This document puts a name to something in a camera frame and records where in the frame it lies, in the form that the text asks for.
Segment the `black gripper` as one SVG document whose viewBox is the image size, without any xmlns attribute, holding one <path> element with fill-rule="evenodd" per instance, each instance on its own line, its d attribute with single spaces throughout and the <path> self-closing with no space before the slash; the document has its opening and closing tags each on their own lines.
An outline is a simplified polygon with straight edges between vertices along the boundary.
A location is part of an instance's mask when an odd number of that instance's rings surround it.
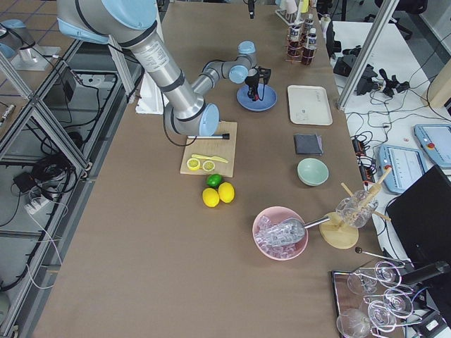
<svg viewBox="0 0 451 338">
<path fill-rule="evenodd" d="M 247 97 L 249 99 L 252 99 L 253 96 L 257 96 L 259 78 L 260 74 L 258 70 L 249 70 L 248 76 L 245 79 L 245 84 L 249 87 L 247 91 Z"/>
<path fill-rule="evenodd" d="M 254 0 L 247 0 L 247 6 L 248 6 L 248 10 L 249 10 L 249 17 L 251 19 L 254 19 L 254 8 L 255 8 L 255 2 Z"/>
</svg>

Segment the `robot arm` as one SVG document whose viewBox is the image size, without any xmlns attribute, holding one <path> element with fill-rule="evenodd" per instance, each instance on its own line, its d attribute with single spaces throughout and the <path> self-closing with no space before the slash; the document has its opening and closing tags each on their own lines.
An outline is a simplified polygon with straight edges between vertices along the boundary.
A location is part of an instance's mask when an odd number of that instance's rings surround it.
<svg viewBox="0 0 451 338">
<path fill-rule="evenodd" d="M 114 38 L 132 52 L 168 99 L 163 124 L 172 132 L 211 136 L 220 122 L 215 104 L 204 95 L 221 79 L 241 84 L 257 66 L 254 43 L 239 44 L 234 61 L 212 61 L 190 84 L 170 55 L 158 27 L 155 1 L 58 1 L 57 20 L 61 33 L 73 39 L 107 44 Z"/>
</svg>

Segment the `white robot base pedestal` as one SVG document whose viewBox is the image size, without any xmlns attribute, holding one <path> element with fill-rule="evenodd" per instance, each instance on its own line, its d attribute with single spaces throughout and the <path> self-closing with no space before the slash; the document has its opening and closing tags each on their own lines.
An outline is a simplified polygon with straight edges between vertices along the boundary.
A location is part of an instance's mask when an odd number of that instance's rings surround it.
<svg viewBox="0 0 451 338">
<path fill-rule="evenodd" d="M 162 115 L 167 104 L 167 97 L 161 93 L 149 73 L 145 73 L 142 78 L 135 112 L 138 114 Z"/>
</svg>

